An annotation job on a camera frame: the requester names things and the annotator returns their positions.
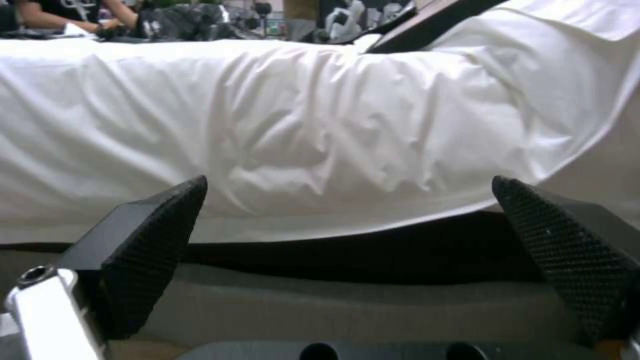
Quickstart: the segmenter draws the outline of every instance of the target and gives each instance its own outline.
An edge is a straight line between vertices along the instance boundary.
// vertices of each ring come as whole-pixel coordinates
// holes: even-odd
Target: wrinkled fabric
[[[635,1],[514,0],[419,53],[2,41],[0,241],[74,241],[116,204],[198,174],[195,242],[482,209],[493,176],[550,183],[621,124],[639,28]]]

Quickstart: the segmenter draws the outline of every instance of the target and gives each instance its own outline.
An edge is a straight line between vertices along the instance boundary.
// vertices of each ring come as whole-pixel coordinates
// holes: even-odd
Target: mattress
[[[198,174],[193,242],[450,217],[494,205],[495,175],[640,226],[638,29],[637,1],[512,0],[402,54],[0,41],[0,243],[75,241]]]

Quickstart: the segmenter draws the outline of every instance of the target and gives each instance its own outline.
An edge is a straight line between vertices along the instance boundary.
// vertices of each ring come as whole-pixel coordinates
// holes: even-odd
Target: plastic bag
[[[231,16],[224,6],[216,4],[144,9],[138,17],[136,36],[163,42],[262,38],[231,23]]]

